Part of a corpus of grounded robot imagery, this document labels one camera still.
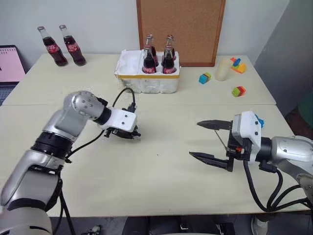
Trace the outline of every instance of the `blue object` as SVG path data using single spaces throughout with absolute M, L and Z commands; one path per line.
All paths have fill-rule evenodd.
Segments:
M 207 76 L 205 76 L 204 74 L 202 74 L 199 77 L 199 82 L 202 83 L 202 84 L 206 83 L 208 80 L 209 80 L 209 78 Z
M 233 63 L 233 66 L 237 66 L 237 65 L 239 65 L 240 61 L 241 61 L 241 59 L 240 59 L 240 58 L 238 58 L 238 59 L 237 59 L 237 60 Z
M 264 124 L 265 124 L 264 120 L 259 119 L 259 117 L 258 117 L 257 115 L 255 115 L 255 116 L 256 116 L 256 118 L 259 120 L 259 123 L 261 124 L 261 128 L 263 128 L 263 127 L 264 127 Z

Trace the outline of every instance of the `wooden frame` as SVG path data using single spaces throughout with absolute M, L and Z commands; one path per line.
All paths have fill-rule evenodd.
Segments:
M 166 27 L 162 27 L 166 25 L 167 22 L 161 19 L 166 19 L 169 13 L 167 11 L 169 10 L 171 13 L 169 20 L 174 19 L 175 21 L 175 19 L 182 17 L 181 21 L 175 21 L 175 25 L 173 26 L 174 31 L 177 29 L 176 34 L 180 36 L 177 37 L 175 33 L 173 33 L 176 39 L 175 49 L 179 52 L 180 65 L 193 67 L 214 66 L 222 28 L 225 1 L 226 0 L 136 0 L 140 49 L 143 49 L 145 35 L 152 33 L 155 37 L 156 50 L 164 50 L 165 37 L 170 30 L 168 27 L 167 29 Z M 195 10 L 189 11 L 188 7 L 190 6 L 194 7 Z M 182 16 L 180 12 L 188 12 L 188 15 Z M 179 24 L 180 22 L 186 22 L 187 19 L 191 22 L 188 24 Z M 197 31 L 195 27 L 198 25 L 201 26 Z M 203 30 L 203 27 L 206 25 L 209 25 L 208 28 L 210 31 Z M 201 40 L 199 40 L 199 42 L 195 41 L 193 44 L 189 43 L 190 35 L 195 34 L 197 37 L 193 37 L 193 39 L 201 38 Z

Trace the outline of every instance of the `tabletop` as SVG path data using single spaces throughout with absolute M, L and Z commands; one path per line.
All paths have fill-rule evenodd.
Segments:
M 59 104 L 64 96 L 77 90 L 88 90 L 95 95 L 113 100 L 121 90 L 121 84 L 114 76 L 119 55 L 85 54 L 87 64 L 76 66 L 72 58 L 66 54 L 69 64 L 58 67 L 49 54 L 43 54 L 38 62 L 18 84 L 4 105 L 44 105 Z M 217 56 L 216 65 L 224 58 Z M 174 94 L 137 94 L 137 99 L 144 99 L 145 104 L 154 105 L 244 105 L 244 104 L 276 104 L 264 85 L 260 76 L 246 56 L 241 63 L 247 64 L 243 74 L 233 70 L 226 81 L 217 81 L 217 67 L 182 67 L 179 76 L 179 87 Z M 205 72 L 212 74 L 210 81 L 204 85 L 199 83 L 199 76 Z M 244 86 L 246 94 L 233 97 L 235 87 Z
M 25 150 L 34 143 L 59 105 L 0 107 L 0 188 Z M 265 120 L 262 136 L 291 136 L 292 131 L 275 105 L 164 105 L 147 109 L 137 103 L 141 139 L 101 137 L 71 156 L 62 171 L 63 191 L 72 216 L 129 216 L 220 214 L 261 212 L 253 201 L 243 163 L 235 160 L 233 172 L 205 165 L 189 151 L 226 159 L 225 150 L 212 130 L 197 126 L 207 119 L 232 120 L 252 109 Z M 74 148 L 100 133 L 87 123 Z M 227 142 L 228 132 L 220 131 Z M 277 184 L 276 174 L 250 166 L 256 191 L 263 204 Z M 282 190 L 296 181 L 283 173 Z M 305 197 L 295 190 L 283 202 Z M 50 216 L 59 215 L 59 205 Z M 285 210 L 305 209 L 294 205 Z

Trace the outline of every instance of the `laptop screen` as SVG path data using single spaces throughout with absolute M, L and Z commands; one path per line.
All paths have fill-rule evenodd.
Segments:
M 15 46 L 0 46 L 0 83 L 19 82 L 25 76 Z

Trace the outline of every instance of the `beige cup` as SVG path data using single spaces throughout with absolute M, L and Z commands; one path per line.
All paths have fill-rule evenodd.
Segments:
M 222 59 L 215 74 L 218 81 L 225 81 L 233 63 L 229 59 Z

